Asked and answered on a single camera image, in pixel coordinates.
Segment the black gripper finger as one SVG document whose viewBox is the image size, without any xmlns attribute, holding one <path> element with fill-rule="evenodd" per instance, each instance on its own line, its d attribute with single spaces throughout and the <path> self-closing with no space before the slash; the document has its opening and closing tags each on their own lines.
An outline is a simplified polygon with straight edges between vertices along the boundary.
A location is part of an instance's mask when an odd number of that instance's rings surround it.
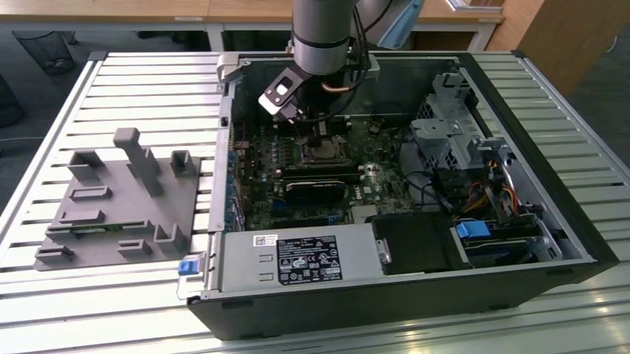
<svg viewBox="0 0 630 354">
<path fill-rule="evenodd" d="M 310 146 L 321 147 L 324 139 L 329 138 L 329 123 L 326 120 L 314 124 L 310 134 Z"/>
</svg>

